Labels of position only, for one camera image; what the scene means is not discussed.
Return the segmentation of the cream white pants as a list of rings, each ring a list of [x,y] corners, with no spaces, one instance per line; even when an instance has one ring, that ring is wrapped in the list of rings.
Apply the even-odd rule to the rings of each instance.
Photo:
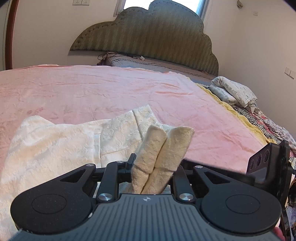
[[[162,193],[193,135],[190,127],[160,123],[148,105],[79,125],[54,124],[38,115],[24,119],[1,171],[1,240],[16,233],[10,206],[18,194],[87,163],[105,167],[135,153],[125,191]]]

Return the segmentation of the pink bed sheet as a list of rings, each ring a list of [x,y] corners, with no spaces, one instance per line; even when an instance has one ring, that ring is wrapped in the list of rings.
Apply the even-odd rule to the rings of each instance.
[[[244,172],[267,138],[184,75],[109,66],[38,65],[1,72],[1,159],[21,122],[111,119],[148,105],[160,123],[195,131],[186,157]]]

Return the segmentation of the yellow patterned blanket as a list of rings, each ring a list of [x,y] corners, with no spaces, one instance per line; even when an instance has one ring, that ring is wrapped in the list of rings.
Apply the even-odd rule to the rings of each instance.
[[[229,94],[225,89],[197,84],[198,87],[210,94],[219,104],[222,104],[228,111],[237,116],[243,124],[252,130],[261,139],[267,142],[279,144],[281,141],[288,141],[290,146],[290,160],[295,158],[295,139],[282,126],[277,125],[260,111],[255,103],[253,103],[254,111],[251,108],[243,108],[237,99]]]

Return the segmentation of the white printed pillow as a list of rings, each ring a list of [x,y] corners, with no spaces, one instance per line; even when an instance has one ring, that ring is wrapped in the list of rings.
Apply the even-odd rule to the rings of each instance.
[[[257,101],[256,95],[249,87],[223,76],[211,80],[210,90],[222,101],[228,104],[239,104],[244,108]]]

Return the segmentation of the grey striped pillow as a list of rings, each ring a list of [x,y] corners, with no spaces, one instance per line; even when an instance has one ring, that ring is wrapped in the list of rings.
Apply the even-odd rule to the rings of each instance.
[[[161,61],[157,59],[146,58],[143,56],[127,56],[116,52],[107,52],[98,56],[97,65],[107,65],[122,68],[142,68],[146,70],[158,72],[175,72],[185,75],[194,82],[206,81],[210,82],[216,76],[207,73],[206,71],[195,70],[183,65],[178,65],[171,62]]]

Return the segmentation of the green upholstered headboard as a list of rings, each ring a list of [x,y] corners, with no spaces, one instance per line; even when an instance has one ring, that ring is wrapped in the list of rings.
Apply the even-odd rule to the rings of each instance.
[[[86,28],[72,51],[114,51],[163,60],[218,75],[219,63],[202,19],[174,1],[130,7],[114,21]]]

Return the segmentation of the white wall socket pair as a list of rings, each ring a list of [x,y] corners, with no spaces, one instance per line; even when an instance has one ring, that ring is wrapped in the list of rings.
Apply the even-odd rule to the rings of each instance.
[[[90,5],[90,0],[73,0],[72,3],[73,6],[89,6]]]

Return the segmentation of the brown wooden door frame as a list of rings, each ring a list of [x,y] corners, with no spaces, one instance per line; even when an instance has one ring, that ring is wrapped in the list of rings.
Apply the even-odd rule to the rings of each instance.
[[[6,22],[4,25],[4,68],[13,69],[13,35],[19,0],[3,1],[8,3]]]

